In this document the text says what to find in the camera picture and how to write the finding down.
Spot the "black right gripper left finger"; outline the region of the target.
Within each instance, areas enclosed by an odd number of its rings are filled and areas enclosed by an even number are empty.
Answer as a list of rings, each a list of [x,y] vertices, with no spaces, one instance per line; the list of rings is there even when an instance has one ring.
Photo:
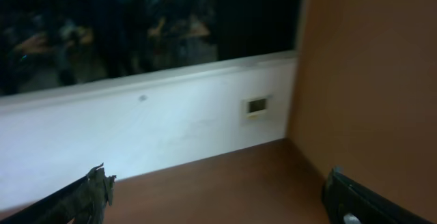
[[[102,224],[113,204],[117,176],[106,176],[104,165],[57,192],[1,220],[1,224]]]

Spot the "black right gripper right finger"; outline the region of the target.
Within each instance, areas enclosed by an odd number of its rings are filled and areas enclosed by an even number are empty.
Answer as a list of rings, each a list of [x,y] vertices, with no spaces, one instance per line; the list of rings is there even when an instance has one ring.
[[[330,171],[322,203],[332,224],[432,224],[342,174]]]

